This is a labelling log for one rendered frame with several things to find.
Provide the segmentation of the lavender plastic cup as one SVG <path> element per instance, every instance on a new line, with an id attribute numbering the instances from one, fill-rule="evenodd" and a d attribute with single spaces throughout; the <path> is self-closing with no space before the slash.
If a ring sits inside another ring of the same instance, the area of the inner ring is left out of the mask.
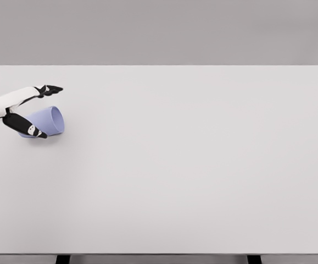
<path id="1" fill-rule="evenodd" d="M 65 129 L 63 116 L 55 106 L 44 108 L 25 118 L 48 136 L 61 134 Z"/>

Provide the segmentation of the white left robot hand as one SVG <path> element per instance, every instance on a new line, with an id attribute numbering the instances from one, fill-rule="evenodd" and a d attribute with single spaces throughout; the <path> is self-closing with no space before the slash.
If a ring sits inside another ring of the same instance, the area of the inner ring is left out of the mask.
<path id="1" fill-rule="evenodd" d="M 34 98 L 44 98 L 63 91 L 55 85 L 28 86 L 0 96 L 0 119 L 12 130 L 35 138 L 48 138 L 48 135 L 25 117 L 16 113 L 19 106 Z"/>

